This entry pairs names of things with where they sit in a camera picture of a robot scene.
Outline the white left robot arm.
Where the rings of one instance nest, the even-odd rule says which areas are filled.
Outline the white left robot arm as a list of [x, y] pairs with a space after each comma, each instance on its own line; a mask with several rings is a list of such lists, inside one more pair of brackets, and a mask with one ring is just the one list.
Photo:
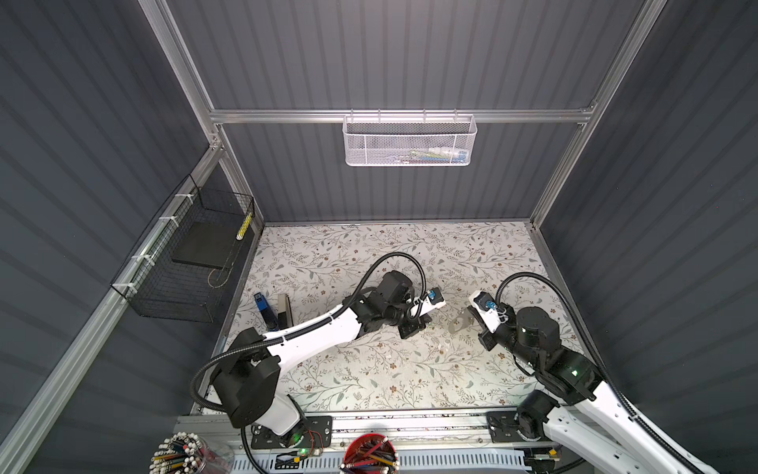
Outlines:
[[432, 311], [446, 301], [440, 288], [423, 278], [416, 288], [399, 271], [386, 273], [374, 288], [372, 274], [390, 259], [415, 257], [399, 251], [378, 258], [353, 292], [332, 310], [305, 323], [260, 334], [254, 329], [238, 334], [227, 351], [212, 357], [193, 376], [189, 395], [195, 404], [227, 415], [232, 427], [245, 432], [263, 427], [286, 448], [296, 446], [307, 430], [307, 419], [294, 399], [280, 390], [280, 379], [300, 363], [339, 345], [351, 343], [385, 326], [406, 340], [428, 327]]

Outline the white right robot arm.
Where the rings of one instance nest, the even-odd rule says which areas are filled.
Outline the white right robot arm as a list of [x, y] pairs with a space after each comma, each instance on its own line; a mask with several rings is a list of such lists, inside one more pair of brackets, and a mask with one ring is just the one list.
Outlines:
[[469, 297], [468, 311], [491, 351], [506, 349], [539, 383], [517, 406], [512, 424], [527, 442], [552, 440], [604, 473], [712, 473], [700, 460], [638, 410], [610, 380], [604, 365], [566, 347], [560, 325], [540, 307], [519, 310], [503, 302], [505, 288], [533, 278], [551, 290], [556, 284], [520, 272], [501, 282], [495, 294]]

